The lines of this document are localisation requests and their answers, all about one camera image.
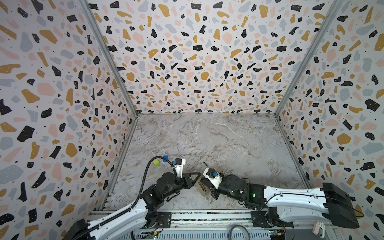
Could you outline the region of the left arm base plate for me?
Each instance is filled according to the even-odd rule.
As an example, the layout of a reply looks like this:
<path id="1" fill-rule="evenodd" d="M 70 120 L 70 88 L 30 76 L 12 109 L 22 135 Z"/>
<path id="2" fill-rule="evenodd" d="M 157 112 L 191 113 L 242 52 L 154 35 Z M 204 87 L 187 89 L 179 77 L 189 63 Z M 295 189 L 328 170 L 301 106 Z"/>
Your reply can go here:
<path id="1" fill-rule="evenodd" d="M 171 227 L 172 212 L 155 212 L 147 214 L 145 228 L 169 229 Z"/>

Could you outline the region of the green cube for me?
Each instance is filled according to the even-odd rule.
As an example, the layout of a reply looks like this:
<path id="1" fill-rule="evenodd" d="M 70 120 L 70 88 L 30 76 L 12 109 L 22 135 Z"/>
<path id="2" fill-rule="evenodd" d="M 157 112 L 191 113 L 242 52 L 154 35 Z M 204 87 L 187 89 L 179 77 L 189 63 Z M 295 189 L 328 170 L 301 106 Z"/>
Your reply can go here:
<path id="1" fill-rule="evenodd" d="M 161 165 L 161 163 L 160 163 L 160 161 L 158 159 L 155 159 L 153 161 L 153 163 L 154 163 L 155 166 L 160 166 Z"/>

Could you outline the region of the white remote control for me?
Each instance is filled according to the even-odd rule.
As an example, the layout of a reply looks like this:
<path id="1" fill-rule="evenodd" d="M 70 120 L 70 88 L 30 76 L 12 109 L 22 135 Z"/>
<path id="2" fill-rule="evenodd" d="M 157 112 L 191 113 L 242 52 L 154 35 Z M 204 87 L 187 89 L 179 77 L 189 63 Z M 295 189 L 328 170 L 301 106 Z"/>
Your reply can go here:
<path id="1" fill-rule="evenodd" d="M 197 183 L 195 184 L 194 186 L 195 190 L 197 191 L 198 194 L 200 194 L 200 196 L 202 198 L 206 198 L 207 196 L 210 195 L 211 191 L 209 188 L 207 188 L 202 182 L 201 180 L 198 180 Z"/>

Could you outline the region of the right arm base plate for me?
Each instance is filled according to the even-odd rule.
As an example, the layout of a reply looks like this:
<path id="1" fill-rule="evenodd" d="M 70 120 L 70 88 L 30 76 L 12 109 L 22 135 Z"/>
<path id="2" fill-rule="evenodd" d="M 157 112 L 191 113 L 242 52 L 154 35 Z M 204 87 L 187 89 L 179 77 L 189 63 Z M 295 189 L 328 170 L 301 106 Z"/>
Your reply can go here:
<path id="1" fill-rule="evenodd" d="M 281 220 L 277 212 L 274 211 L 251 211 L 250 213 L 254 228 L 269 229 L 294 226 L 292 222 Z"/>

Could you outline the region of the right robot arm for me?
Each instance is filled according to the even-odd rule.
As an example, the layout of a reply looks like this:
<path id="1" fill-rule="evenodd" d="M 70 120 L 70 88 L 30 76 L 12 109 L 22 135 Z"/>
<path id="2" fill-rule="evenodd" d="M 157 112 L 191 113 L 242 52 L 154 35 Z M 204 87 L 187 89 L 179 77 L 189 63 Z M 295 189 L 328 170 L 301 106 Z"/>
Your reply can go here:
<path id="1" fill-rule="evenodd" d="M 208 169 L 201 183 L 217 200 L 220 195 L 238 201 L 247 209 L 264 213 L 262 226 L 298 221 L 325 221 L 345 229 L 360 227 L 350 195 L 332 183 L 313 189 L 281 189 L 252 184 L 235 175 L 224 176 Z"/>

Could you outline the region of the white pink handheld device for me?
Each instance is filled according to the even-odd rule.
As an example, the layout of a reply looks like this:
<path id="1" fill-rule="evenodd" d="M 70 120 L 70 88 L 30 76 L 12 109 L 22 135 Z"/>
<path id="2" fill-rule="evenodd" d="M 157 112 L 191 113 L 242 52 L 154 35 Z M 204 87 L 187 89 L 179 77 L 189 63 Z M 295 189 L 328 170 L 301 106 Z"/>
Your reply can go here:
<path id="1" fill-rule="evenodd" d="M 325 224 L 323 222 L 314 223 L 312 233 L 321 239 L 325 238 Z"/>

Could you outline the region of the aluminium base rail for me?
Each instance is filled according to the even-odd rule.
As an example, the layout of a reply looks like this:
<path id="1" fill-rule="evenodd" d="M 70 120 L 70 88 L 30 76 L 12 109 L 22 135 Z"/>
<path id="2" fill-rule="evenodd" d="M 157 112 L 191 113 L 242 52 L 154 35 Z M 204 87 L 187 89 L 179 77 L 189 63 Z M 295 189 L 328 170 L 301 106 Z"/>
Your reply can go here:
<path id="1" fill-rule="evenodd" d="M 251 221 L 252 210 L 160 210 L 159 212 L 172 212 L 171 227 L 164 230 L 197 230 L 197 229 L 229 229 L 241 225 L 247 229 L 254 228 Z M 319 220 L 289 220 L 292 229 L 312 229 Z"/>

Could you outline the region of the perforated metal cover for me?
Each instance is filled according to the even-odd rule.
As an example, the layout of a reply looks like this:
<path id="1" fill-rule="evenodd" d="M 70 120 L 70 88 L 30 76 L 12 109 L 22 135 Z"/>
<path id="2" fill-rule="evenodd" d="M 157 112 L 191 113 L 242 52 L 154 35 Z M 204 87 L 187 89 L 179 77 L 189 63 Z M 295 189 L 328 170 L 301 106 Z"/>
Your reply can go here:
<path id="1" fill-rule="evenodd" d="M 270 240 L 268 230 L 251 230 L 247 237 L 241 230 L 234 230 L 232 240 Z M 229 230 L 211 231 L 163 231 L 158 236 L 134 233 L 136 240 L 229 240 Z"/>

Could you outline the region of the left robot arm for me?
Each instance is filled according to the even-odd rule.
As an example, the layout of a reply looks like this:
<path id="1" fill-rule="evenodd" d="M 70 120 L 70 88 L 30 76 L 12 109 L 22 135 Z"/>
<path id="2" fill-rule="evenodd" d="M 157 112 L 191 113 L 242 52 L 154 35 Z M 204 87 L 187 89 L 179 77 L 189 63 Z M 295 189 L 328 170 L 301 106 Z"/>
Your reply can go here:
<path id="1" fill-rule="evenodd" d="M 181 190 L 191 189 L 200 173 L 187 173 L 178 178 L 164 173 L 154 185 L 143 191 L 133 203 L 112 214 L 87 223 L 79 220 L 64 236 L 65 240 L 115 240 L 128 232 L 150 228 L 158 218 L 158 209 Z"/>

